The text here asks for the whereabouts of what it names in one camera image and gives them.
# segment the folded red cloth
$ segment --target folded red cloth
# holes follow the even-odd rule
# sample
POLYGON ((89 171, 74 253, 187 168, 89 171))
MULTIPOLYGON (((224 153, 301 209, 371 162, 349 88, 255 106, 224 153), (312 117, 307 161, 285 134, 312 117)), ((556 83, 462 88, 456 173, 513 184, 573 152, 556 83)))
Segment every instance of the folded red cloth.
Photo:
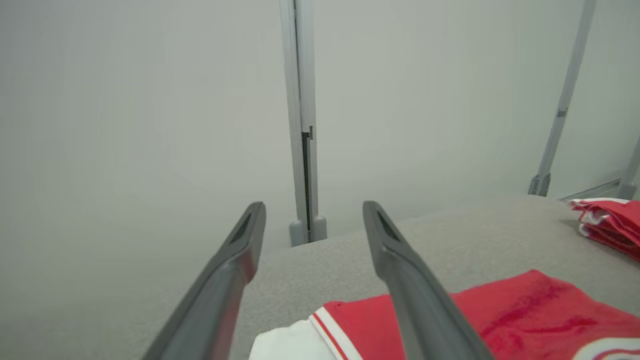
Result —
POLYGON ((581 234, 640 261, 640 201, 573 199, 580 215, 581 234))
MULTIPOLYGON (((640 319, 536 270, 451 296, 498 360, 640 356, 640 319)), ((329 302, 310 320, 337 359, 404 359, 389 295, 329 302)))

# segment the white trim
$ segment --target white trim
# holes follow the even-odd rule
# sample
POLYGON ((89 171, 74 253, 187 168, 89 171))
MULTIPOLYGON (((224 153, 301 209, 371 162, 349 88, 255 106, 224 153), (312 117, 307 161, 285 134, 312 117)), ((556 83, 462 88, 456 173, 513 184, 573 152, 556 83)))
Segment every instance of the white trim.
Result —
POLYGON ((569 204, 571 206, 579 206, 581 208, 584 208, 585 206, 589 206, 589 204, 583 204, 581 201, 582 199, 571 199, 569 200, 569 204))
POLYGON ((613 202, 619 202, 620 204, 626 204, 626 203, 629 202, 629 200, 617 199, 615 197, 594 197, 592 199, 573 199, 572 201, 588 201, 588 202, 592 202, 592 201, 613 201, 613 202))
MULTIPOLYGON (((333 339, 335 340, 335 342, 338 343, 338 346, 342 349, 342 352, 347 357, 347 359, 362 360, 362 356, 358 352, 358 349, 356 349, 356 347, 353 346, 353 343, 349 339, 349 336, 347 336, 347 334, 345 334, 344 331, 342 331, 342 328, 340 327, 340 325, 333 319, 331 314, 324 308, 324 306, 318 309, 315 312, 315 314, 318 316, 318 318, 320 318, 320 321, 322 321, 322 323, 326 327, 327 331, 329 331, 331 336, 333 336, 333 339)), ((323 339, 327 341, 327 344, 329 345, 331 350, 334 351, 335 349, 334 354, 336 355, 336 358, 340 359, 341 358, 340 353, 333 346, 333 342, 331 341, 331 339, 327 336, 327 334, 324 333, 320 324, 317 323, 316 318, 314 318, 314 316, 311 315, 309 319, 311 320, 311 323, 314 324, 314 327, 316 328, 316 330, 318 330, 321 333, 321 335, 323 336, 323 339)))
POLYGON ((604 338, 584 345, 573 356, 573 360, 593 359, 610 350, 621 350, 619 354, 610 354, 607 359, 640 359, 638 355, 625 355, 626 351, 640 350, 640 338, 604 338))
POLYGON ((322 326, 320 326, 316 318, 311 315, 309 317, 309 321, 311 321, 311 325, 313 325, 318 334, 320 334, 320 336, 324 340, 324 343, 326 343, 326 346, 329 348, 329 350, 331 350, 331 353, 333 354, 333 356, 335 356, 336 360, 342 360, 342 355, 340 355, 338 349, 335 348, 335 346, 333 345, 333 341, 331 341, 329 335, 324 332, 324 329, 322 328, 322 326))
POLYGON ((608 211, 598 209, 597 211, 587 211, 580 222, 591 225, 600 225, 606 218, 611 216, 608 211))
POLYGON ((580 226, 578 226, 578 231, 580 231, 580 234, 582 234, 585 238, 589 237, 589 231, 587 230, 587 225, 580 224, 580 226))
POLYGON ((249 353, 249 360, 300 359, 335 360, 326 341, 306 319, 258 334, 249 353))

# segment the gray fabric surface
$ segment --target gray fabric surface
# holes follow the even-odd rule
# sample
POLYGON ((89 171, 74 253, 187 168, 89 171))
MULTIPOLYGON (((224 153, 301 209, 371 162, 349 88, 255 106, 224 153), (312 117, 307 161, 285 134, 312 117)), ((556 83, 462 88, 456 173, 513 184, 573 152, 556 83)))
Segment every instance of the gray fabric surface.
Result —
MULTIPOLYGON (((447 291, 535 268, 640 316, 640 264, 579 235, 577 217, 565 203, 523 196, 396 225, 447 291)), ((246 358, 259 333, 304 319, 325 302, 386 292, 364 230, 273 254, 244 293, 232 358, 246 358)))
MULTIPOLYGON (((523 196, 397 225, 449 291, 537 268, 640 315, 640 264, 578 235, 576 219, 566 204, 523 196)), ((0 357, 139 359, 197 270, 176 272, 153 291, 2 323, 0 357)), ((306 318, 325 302, 386 291, 375 276, 364 231, 268 254, 244 293, 232 358, 246 358, 258 333, 306 318)))

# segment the white cloth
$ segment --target white cloth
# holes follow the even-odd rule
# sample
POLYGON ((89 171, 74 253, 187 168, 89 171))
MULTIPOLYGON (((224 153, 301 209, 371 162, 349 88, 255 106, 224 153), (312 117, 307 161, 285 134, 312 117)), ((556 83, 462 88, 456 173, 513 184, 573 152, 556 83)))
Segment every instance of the white cloth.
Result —
POLYGON ((249 360, 335 360, 333 352, 310 320, 258 335, 249 360))

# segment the metal bracket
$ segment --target metal bracket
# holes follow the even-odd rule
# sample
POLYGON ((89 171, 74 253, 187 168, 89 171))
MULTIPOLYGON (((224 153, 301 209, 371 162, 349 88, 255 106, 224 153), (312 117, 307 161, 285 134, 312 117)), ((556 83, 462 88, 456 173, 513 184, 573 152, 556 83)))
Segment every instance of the metal bracket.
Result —
POLYGON ((540 181, 540 176, 535 175, 531 179, 531 184, 529 185, 529 195, 535 195, 538 192, 538 181, 540 181))
POLYGON ((547 196, 547 192, 549 191, 549 184, 551 183, 551 173, 545 175, 542 178, 542 184, 540 185, 540 196, 547 196))

